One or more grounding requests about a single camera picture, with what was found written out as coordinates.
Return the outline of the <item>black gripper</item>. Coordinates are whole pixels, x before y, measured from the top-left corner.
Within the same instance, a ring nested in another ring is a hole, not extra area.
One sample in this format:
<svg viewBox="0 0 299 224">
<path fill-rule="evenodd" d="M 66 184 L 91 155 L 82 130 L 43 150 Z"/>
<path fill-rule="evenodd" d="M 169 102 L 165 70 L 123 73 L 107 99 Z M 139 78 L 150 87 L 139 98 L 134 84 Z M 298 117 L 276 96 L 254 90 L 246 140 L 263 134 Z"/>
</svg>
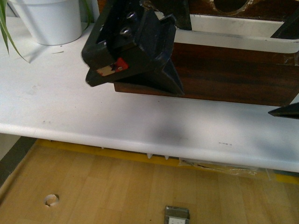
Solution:
<svg viewBox="0 0 299 224">
<path fill-rule="evenodd" d="M 164 14 L 158 19 L 139 0 L 108 0 L 83 49 L 92 87 L 150 72 L 158 90 L 183 96 L 184 88 L 171 60 L 176 27 L 192 30 L 187 0 L 151 0 Z"/>
</svg>

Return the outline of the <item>black camera gripper finger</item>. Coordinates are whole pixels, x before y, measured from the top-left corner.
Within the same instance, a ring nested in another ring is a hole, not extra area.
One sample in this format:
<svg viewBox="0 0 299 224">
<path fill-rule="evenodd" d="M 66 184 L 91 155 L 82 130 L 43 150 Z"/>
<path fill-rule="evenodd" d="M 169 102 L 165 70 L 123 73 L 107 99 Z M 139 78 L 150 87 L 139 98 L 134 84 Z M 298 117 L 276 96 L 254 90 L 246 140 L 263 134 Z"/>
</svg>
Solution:
<svg viewBox="0 0 299 224">
<path fill-rule="evenodd" d="M 299 119 L 299 103 L 280 107 L 278 109 L 269 111 L 268 114 L 274 117 Z"/>
</svg>

